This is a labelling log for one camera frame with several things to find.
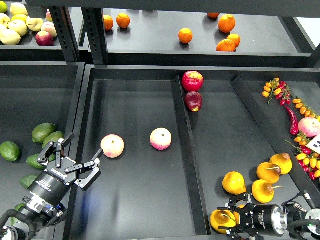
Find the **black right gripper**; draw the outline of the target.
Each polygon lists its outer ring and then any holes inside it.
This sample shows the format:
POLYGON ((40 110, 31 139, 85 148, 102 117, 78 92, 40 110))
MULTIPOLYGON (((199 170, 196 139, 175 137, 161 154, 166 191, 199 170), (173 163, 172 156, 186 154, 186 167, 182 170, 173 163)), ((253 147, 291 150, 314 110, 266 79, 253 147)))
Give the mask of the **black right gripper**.
POLYGON ((281 208, 278 205, 255 205, 251 203, 249 193, 241 193, 229 198, 224 207, 217 210, 239 213, 239 225, 234 227, 219 226, 219 230, 226 230, 230 240, 252 240, 253 237, 274 236, 282 237, 284 228, 281 225, 281 208), (237 206, 239 202, 246 202, 243 208, 237 206))

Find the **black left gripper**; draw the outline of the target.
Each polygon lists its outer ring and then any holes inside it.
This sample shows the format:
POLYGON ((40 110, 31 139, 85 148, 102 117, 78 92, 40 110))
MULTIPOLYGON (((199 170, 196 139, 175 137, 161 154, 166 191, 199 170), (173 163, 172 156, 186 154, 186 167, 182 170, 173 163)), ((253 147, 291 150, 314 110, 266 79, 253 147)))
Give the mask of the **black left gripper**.
POLYGON ((76 164, 74 160, 65 157, 65 147, 74 137, 74 133, 71 132, 65 138, 57 141, 50 140, 36 159, 37 163, 47 167, 33 181, 28 190, 50 205, 58 205, 71 185, 77 185, 82 191, 87 191, 101 175, 100 157, 103 155, 101 148, 91 161, 85 163, 76 164), (55 161, 50 162, 49 158, 53 154, 55 154, 55 161))

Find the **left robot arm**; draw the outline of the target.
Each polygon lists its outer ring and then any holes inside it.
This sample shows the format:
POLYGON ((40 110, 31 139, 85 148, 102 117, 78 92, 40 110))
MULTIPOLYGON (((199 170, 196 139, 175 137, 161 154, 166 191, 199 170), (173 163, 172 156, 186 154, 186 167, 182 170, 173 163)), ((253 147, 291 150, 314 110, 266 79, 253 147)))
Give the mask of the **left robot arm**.
POLYGON ((65 156, 67 147, 74 138, 70 133, 58 141, 49 141, 37 157, 37 163, 45 169, 28 187, 30 198, 18 210, 9 209, 0 218, 2 240, 31 240, 43 228, 58 225, 66 219, 67 208, 63 198, 73 185, 86 191, 101 175, 99 149, 85 163, 76 163, 65 156))

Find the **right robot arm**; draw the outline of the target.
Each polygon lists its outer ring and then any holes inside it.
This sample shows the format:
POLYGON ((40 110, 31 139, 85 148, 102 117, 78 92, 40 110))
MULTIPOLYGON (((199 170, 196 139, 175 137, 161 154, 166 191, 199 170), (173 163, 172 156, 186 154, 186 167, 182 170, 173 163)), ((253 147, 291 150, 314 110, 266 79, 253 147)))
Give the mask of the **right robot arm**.
POLYGON ((304 240, 304 234, 315 240, 320 238, 320 210, 307 191, 298 193, 280 206, 255 204, 252 196, 249 193, 232 196, 224 207, 217 209, 235 223, 235 226, 218 226, 232 240, 243 240, 243 233, 249 240, 258 236, 282 237, 285 232, 294 240, 304 240))

